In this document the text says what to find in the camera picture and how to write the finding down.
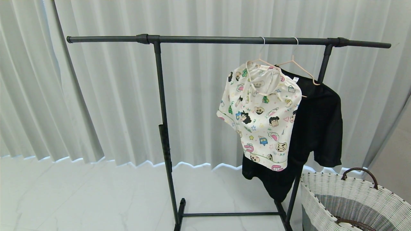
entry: short sleeve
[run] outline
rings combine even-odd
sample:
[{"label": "short sleeve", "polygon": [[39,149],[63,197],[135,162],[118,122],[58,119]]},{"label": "short sleeve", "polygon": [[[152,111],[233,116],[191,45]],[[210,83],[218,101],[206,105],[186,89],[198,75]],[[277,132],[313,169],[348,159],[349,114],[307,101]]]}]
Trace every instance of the short sleeve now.
[{"label": "short sleeve", "polygon": [[338,97],[335,107],[326,123],[324,135],[319,146],[314,150],[314,160],[323,167],[341,165],[342,151],[342,115],[341,99]]},{"label": "short sleeve", "polygon": [[231,100],[230,100],[231,81],[233,81],[233,72],[231,72],[227,78],[223,97],[221,99],[220,106],[217,111],[217,116],[218,118],[224,120],[226,123],[228,123],[232,127],[235,127],[233,119],[231,118],[231,115],[233,114],[233,110],[231,108]]}]

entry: clothes hanger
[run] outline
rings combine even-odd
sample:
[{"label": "clothes hanger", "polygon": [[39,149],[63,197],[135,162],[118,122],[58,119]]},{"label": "clothes hanger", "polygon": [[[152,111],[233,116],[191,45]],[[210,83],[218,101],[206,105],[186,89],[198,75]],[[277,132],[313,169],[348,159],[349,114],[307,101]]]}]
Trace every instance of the clothes hanger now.
[{"label": "clothes hanger", "polygon": [[264,60],[261,59],[261,52],[263,51],[264,45],[266,44],[266,39],[265,39],[264,37],[261,37],[261,38],[263,38],[264,44],[262,45],[262,47],[261,47],[261,49],[260,49],[260,56],[258,57],[258,59],[253,60],[253,61],[251,61],[251,62],[258,62],[258,61],[260,61],[260,62],[263,62],[263,63],[268,64],[268,65],[270,65],[270,66],[274,66],[274,65],[272,65],[271,63],[268,63],[268,62],[266,62],[266,61],[264,61]]},{"label": "clothes hanger", "polygon": [[314,84],[316,86],[320,85],[319,83],[315,83],[314,76],[312,74],[310,74],[308,71],[306,71],[304,68],[302,68],[296,61],[294,61],[294,55],[291,56],[290,61],[277,64],[277,66],[281,66],[281,65],[284,65],[284,64],[287,64],[287,63],[294,63],[295,65],[297,65],[297,67],[299,67],[301,70],[303,70],[305,73],[307,73],[312,78],[312,84]]}]

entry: curtain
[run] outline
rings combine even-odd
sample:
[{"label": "curtain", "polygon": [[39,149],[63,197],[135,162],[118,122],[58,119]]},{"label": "curtain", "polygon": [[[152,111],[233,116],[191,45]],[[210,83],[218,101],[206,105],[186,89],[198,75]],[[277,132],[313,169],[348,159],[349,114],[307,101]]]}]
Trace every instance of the curtain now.
[{"label": "curtain", "polygon": [[[30,11],[36,19],[43,15],[19,1],[3,2],[1,4],[7,7],[11,5],[9,8],[14,9],[12,17],[20,21],[36,22],[28,18],[28,13],[19,13],[20,8]],[[70,156],[72,159],[83,157],[84,161],[92,162],[105,157],[106,160],[115,160],[118,165],[127,162],[139,165],[146,160],[154,164],[163,161],[158,132],[158,125],[161,124],[159,91],[152,45],[67,45],[65,36],[148,33],[345,37],[393,44],[386,50],[334,48],[324,79],[324,83],[342,99],[343,166],[362,166],[375,156],[411,88],[411,80],[407,76],[407,64],[411,61],[411,51],[407,45],[411,42],[410,10],[411,2],[406,0],[45,1],[48,20],[43,19],[38,24],[44,25],[44,28],[48,24],[50,31],[36,38],[38,44],[28,42],[27,35],[34,32],[23,30],[18,23],[6,25],[3,19],[6,16],[2,13],[2,29],[14,31],[17,37],[3,34],[2,38],[7,38],[8,43],[2,43],[2,52],[11,50],[13,42],[20,37],[24,45],[16,45],[16,48],[22,54],[30,57],[35,54],[35,49],[41,49],[43,53],[49,52],[49,62],[39,64],[44,74],[36,69],[35,74],[19,73],[17,76],[8,64],[4,64],[7,70],[3,70],[2,66],[2,85],[6,85],[8,92],[5,98],[7,100],[9,97],[8,105],[18,109],[14,109],[15,112],[1,112],[2,120],[3,114],[9,113],[5,117],[7,121],[2,123],[6,127],[5,132],[2,129],[2,142],[7,143],[7,149],[2,148],[1,155],[16,153],[20,142],[16,140],[25,136],[22,140],[25,139],[27,144],[33,143],[30,147],[38,143],[48,147],[45,137],[53,143],[54,149],[27,150],[26,155],[36,155],[38,158]],[[247,60],[256,59],[260,48],[261,45],[162,44],[173,164],[187,162],[198,165],[208,162],[212,166],[220,163],[241,165],[242,148],[237,134],[224,125],[215,112],[228,73]],[[280,63],[290,60],[293,54],[301,66],[317,76],[323,50],[322,46],[270,45],[265,47],[263,59]],[[6,58],[17,65],[19,57],[8,55]],[[33,67],[30,62],[21,65]],[[304,75],[295,66],[284,68]],[[41,105],[42,102],[38,101],[39,93],[26,92],[28,88],[23,88],[22,81],[16,80],[18,78],[40,79],[37,85],[39,81],[44,84],[55,82],[52,88],[39,87],[38,91],[48,94],[48,97],[40,98],[43,104],[49,105],[49,108],[57,105],[53,110],[61,115],[52,116],[51,112],[44,110],[45,107],[35,107],[34,103]],[[6,80],[19,84],[6,84]],[[31,99],[21,96],[28,94]],[[39,111],[38,115],[33,112],[35,110]],[[22,118],[24,122],[16,119],[24,116],[28,117]],[[14,130],[21,132],[11,134]],[[35,134],[36,139],[27,135],[30,132]],[[11,137],[14,137],[14,143],[6,140]],[[307,164],[318,167],[312,159]]]}]

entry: marble tile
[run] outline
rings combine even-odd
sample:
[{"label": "marble tile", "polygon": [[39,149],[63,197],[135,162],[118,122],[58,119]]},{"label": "marble tile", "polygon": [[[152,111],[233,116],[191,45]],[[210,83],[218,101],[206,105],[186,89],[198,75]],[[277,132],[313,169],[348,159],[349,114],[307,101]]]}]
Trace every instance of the marble tile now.
[{"label": "marble tile", "polygon": [[[138,167],[53,163],[49,159],[0,159],[1,230],[112,231],[173,230],[174,217],[164,164]],[[259,179],[246,180],[241,168],[209,164],[173,168],[177,204],[186,213],[276,211]],[[301,229],[297,197],[291,219]],[[186,217],[182,231],[284,230],[278,216]]]}]

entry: white clothing label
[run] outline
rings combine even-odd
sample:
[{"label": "white clothing label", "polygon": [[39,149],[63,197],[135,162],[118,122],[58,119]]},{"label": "white clothing label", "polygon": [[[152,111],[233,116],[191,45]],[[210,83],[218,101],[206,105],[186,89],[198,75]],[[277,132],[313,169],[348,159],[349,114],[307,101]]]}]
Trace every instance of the white clothing label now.
[{"label": "white clothing label", "polygon": [[287,167],[301,89],[281,69],[251,61],[228,76],[217,116],[240,135],[244,155],[273,171]]}]

